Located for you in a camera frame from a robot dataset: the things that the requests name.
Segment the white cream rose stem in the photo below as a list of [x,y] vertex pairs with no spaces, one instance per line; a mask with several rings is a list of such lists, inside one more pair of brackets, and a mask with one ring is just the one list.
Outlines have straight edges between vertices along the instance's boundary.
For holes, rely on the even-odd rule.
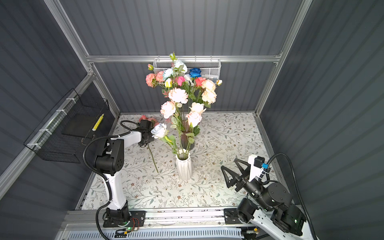
[[177,146],[176,137],[172,134],[169,134],[167,126],[163,123],[159,123],[152,130],[152,137],[154,139],[159,139],[163,143],[167,144],[171,149],[173,154],[179,155],[179,148]]

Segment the pink glass vase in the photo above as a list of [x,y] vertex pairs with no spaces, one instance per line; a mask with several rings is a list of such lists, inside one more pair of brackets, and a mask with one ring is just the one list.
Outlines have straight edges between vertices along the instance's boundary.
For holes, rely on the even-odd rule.
[[193,130],[188,125],[187,120],[183,120],[182,125],[183,125],[183,130],[182,130],[182,134],[181,134],[181,146],[182,146],[182,149],[186,150],[188,147],[188,144],[189,144],[187,134],[193,133]]

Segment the large white peony spray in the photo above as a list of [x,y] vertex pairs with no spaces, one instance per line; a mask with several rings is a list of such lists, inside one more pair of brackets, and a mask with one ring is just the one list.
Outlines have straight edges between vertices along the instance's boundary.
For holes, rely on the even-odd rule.
[[165,82],[169,100],[161,105],[160,112],[165,119],[171,120],[173,129],[177,130],[179,134],[180,143],[177,143],[174,135],[169,134],[166,125],[162,125],[163,133],[161,133],[160,136],[161,140],[171,147],[172,152],[177,155],[179,160],[186,160],[188,158],[188,153],[182,146],[182,132],[185,130],[182,108],[183,104],[188,102],[188,95],[184,89],[172,87],[171,83],[171,79],[167,79]]

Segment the pink carnation stem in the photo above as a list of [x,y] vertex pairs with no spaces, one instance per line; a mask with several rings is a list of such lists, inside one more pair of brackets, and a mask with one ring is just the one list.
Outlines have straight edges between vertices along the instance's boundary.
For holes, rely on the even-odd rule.
[[155,67],[151,64],[148,64],[148,69],[153,71],[153,73],[150,73],[146,76],[146,84],[151,88],[161,88],[163,97],[167,99],[167,102],[161,106],[161,114],[165,119],[169,119],[173,114],[176,113],[177,108],[181,106],[180,103],[177,103],[169,97],[170,91],[175,89],[176,85],[174,84],[174,87],[170,90],[165,88],[163,73],[167,69],[155,73]]

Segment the white ribbed ceramic vase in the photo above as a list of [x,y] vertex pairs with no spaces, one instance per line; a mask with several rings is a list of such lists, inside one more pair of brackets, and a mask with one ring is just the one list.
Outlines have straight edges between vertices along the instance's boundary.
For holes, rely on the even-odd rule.
[[193,174],[193,162],[190,156],[190,153],[187,153],[187,150],[179,150],[176,154],[177,159],[177,171],[180,178],[183,181],[188,181]]

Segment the hot pink rose stem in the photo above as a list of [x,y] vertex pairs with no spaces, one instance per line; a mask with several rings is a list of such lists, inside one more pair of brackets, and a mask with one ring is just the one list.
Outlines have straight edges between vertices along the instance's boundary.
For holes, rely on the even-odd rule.
[[176,78],[176,84],[179,87],[181,87],[185,81],[186,81],[186,79],[184,78],[184,76],[179,76]]

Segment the pale blue rose stem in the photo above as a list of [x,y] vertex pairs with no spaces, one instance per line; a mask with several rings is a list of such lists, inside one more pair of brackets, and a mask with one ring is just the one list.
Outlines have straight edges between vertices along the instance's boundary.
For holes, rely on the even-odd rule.
[[177,72],[174,69],[167,69],[163,73],[164,86],[166,89],[170,90],[174,87],[176,83]]

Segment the blue artificial rose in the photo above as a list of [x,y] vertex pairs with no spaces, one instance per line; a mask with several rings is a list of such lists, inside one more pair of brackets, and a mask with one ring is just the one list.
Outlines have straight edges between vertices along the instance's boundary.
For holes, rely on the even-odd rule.
[[193,69],[190,69],[189,75],[190,75],[191,78],[196,79],[196,78],[200,78],[202,76],[201,73],[202,73],[201,69],[193,68]]

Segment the cream pink rose spray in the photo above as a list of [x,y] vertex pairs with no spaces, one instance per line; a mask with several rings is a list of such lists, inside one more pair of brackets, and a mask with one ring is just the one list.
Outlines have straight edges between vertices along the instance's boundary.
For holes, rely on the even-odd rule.
[[215,92],[217,86],[221,86],[223,81],[218,79],[211,80],[199,77],[194,80],[194,83],[197,88],[203,89],[205,91]]

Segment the pale pink lily stem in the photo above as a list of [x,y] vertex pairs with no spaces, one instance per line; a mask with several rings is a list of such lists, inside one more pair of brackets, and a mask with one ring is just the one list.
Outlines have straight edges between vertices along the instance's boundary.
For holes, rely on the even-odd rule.
[[191,145],[195,142],[195,136],[198,132],[198,126],[200,122],[202,121],[203,117],[202,114],[205,111],[205,105],[201,103],[195,103],[193,102],[190,106],[190,112],[186,115],[188,125],[193,130],[193,133],[187,134],[189,144],[187,147],[187,153],[190,152]]

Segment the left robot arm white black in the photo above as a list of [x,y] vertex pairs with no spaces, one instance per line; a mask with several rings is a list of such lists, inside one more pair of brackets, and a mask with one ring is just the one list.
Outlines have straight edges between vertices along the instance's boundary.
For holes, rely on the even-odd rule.
[[152,142],[151,130],[154,124],[149,120],[141,120],[135,123],[137,128],[126,127],[127,132],[106,136],[100,139],[102,142],[95,158],[96,171],[103,178],[109,203],[106,205],[105,221],[114,225],[127,224],[131,221],[128,201],[123,193],[121,170],[124,166],[124,150],[131,145],[146,146]]

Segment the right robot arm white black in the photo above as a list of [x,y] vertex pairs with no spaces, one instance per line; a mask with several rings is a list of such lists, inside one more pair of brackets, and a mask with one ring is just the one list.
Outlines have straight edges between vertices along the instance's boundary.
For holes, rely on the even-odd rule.
[[251,155],[247,161],[234,160],[239,173],[221,166],[227,188],[244,190],[246,197],[236,208],[224,209],[227,225],[250,224],[255,230],[245,230],[246,239],[264,231],[275,240],[316,240],[309,213],[304,203],[293,203],[293,196],[278,181],[270,178],[272,160]]

